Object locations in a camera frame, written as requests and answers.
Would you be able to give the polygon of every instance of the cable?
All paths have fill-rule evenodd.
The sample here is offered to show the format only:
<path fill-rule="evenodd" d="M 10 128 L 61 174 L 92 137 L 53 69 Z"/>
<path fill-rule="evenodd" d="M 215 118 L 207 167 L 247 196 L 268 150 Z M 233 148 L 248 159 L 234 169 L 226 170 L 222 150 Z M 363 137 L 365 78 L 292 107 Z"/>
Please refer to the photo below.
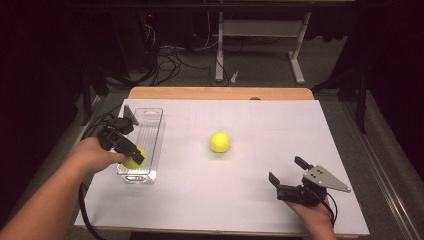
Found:
<path fill-rule="evenodd" d="M 336 201 L 334 200 L 333 196 L 331 196 L 329 193 L 327 193 L 328 196 L 330 196 L 331 200 L 334 203 L 334 208 L 336 209 L 336 215 L 334 216 L 334 223 L 336 223 L 337 220 L 337 214 L 339 213 L 339 210 L 337 209 Z"/>
<path fill-rule="evenodd" d="M 324 205 L 324 207 L 330 212 L 330 221 L 331 221 L 331 225 L 333 226 L 333 228 L 334 228 L 334 225 L 336 224 L 336 218 L 335 218 L 335 216 L 334 216 L 334 212 L 333 212 L 333 210 L 330 208 L 330 206 L 325 202 L 325 200 L 323 200 L 323 199 L 321 199 L 314 191 L 312 191 L 311 189 L 309 189 L 308 187 L 305 187 L 305 189 L 308 191 L 308 192 L 310 192 L 310 193 L 312 193 L 312 195 L 314 195 L 320 202 L 321 202 L 321 204 L 322 205 Z"/>
<path fill-rule="evenodd" d="M 93 228 L 93 226 L 90 223 L 90 219 L 87 215 L 87 209 L 85 208 L 85 202 L 84 202 L 84 184 L 81 183 L 79 190 L 78 190 L 78 202 L 81 208 L 81 215 L 82 219 L 84 220 L 84 224 L 87 227 L 87 230 L 93 235 L 93 237 L 97 240 L 105 240 L 102 238 L 96 230 Z"/>

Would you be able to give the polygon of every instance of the table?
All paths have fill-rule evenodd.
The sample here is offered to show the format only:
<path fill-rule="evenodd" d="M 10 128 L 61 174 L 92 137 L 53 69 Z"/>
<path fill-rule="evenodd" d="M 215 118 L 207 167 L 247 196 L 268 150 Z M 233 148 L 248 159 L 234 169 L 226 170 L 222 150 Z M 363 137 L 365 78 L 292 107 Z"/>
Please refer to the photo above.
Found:
<path fill-rule="evenodd" d="M 220 100 L 227 97 L 232 100 Z M 263 100 L 249 101 L 252 97 Z M 124 104 L 132 109 L 164 109 L 157 179 L 153 185 L 125 184 L 116 165 L 96 174 L 85 198 L 96 228 L 299 236 L 305 235 L 303 226 L 276 199 L 269 171 L 282 184 L 299 185 L 303 170 L 293 160 L 301 156 L 351 186 L 308 89 L 140 87 L 129 98 Z M 232 139 L 224 154 L 207 147 L 217 130 Z M 354 191 L 329 192 L 339 206 L 336 234 L 369 234 Z M 75 225 L 84 225 L 80 215 Z"/>

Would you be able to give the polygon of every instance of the wire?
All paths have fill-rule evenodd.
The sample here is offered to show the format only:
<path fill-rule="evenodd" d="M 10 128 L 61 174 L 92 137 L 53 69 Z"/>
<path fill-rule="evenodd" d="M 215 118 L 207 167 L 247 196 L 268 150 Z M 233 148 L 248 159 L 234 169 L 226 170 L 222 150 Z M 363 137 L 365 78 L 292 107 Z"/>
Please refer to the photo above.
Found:
<path fill-rule="evenodd" d="M 81 215 L 82 219 L 84 220 L 84 224 L 87 227 L 87 230 L 93 235 L 93 237 L 97 240 L 105 240 L 102 238 L 96 230 L 93 228 L 93 226 L 90 223 L 90 219 L 87 215 L 87 209 L 85 208 L 85 202 L 84 202 L 84 184 L 81 183 L 79 190 L 78 190 L 78 202 L 81 208 Z"/>
<path fill-rule="evenodd" d="M 336 215 L 334 216 L 334 223 L 335 223 L 336 220 L 337 220 L 337 214 L 339 213 L 339 210 L 337 209 L 337 204 L 336 204 L 336 201 L 334 200 L 333 196 L 331 196 L 329 193 L 327 193 L 327 195 L 330 196 L 331 200 L 334 203 L 334 208 L 336 209 Z"/>
<path fill-rule="evenodd" d="M 336 224 L 336 218 L 337 218 L 337 215 L 336 215 L 336 217 L 334 216 L 334 212 L 333 212 L 333 210 L 330 208 L 330 206 L 325 202 L 325 200 L 324 199 L 321 199 L 314 191 L 312 191 L 311 189 L 309 189 L 308 187 L 305 187 L 305 189 L 308 191 L 308 192 L 310 192 L 310 193 L 312 193 L 312 195 L 314 195 L 320 202 L 321 202 L 321 204 L 322 205 L 324 205 L 324 207 L 330 212 L 330 221 L 331 221 L 331 225 L 333 226 L 333 228 L 334 228 L 334 225 Z"/>

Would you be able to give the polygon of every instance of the transparent bin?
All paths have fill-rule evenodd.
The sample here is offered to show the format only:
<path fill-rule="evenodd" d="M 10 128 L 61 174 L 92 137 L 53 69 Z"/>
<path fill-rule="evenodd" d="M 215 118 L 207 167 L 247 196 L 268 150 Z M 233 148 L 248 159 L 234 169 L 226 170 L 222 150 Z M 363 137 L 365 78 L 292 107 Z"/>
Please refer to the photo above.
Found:
<path fill-rule="evenodd" d="M 165 122 L 162 121 L 163 109 L 138 108 L 134 112 L 139 125 L 134 126 L 134 131 L 127 138 L 146 151 L 144 164 L 138 169 L 128 169 L 122 164 L 116 168 L 116 173 L 121 175 L 126 183 L 153 184 L 159 164 Z"/>

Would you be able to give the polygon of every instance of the yellow ball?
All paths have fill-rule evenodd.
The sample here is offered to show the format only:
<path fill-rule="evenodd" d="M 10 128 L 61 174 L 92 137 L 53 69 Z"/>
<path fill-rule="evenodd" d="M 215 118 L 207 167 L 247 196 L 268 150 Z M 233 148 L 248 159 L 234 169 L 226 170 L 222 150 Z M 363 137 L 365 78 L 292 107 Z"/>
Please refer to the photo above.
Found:
<path fill-rule="evenodd" d="M 223 153 L 230 147 L 230 137 L 223 132 L 217 132 L 210 139 L 210 146 L 214 152 Z"/>
<path fill-rule="evenodd" d="M 136 161 L 134 161 L 134 159 L 130 159 L 126 162 L 123 162 L 122 165 L 124 165 L 124 167 L 129 168 L 129 169 L 137 169 L 140 168 L 144 165 L 144 163 L 147 161 L 146 159 L 146 151 L 144 151 L 144 149 L 140 146 L 137 146 L 138 151 L 140 151 L 141 155 L 144 157 L 144 161 L 143 163 L 141 163 L 141 165 L 138 165 L 138 163 Z"/>

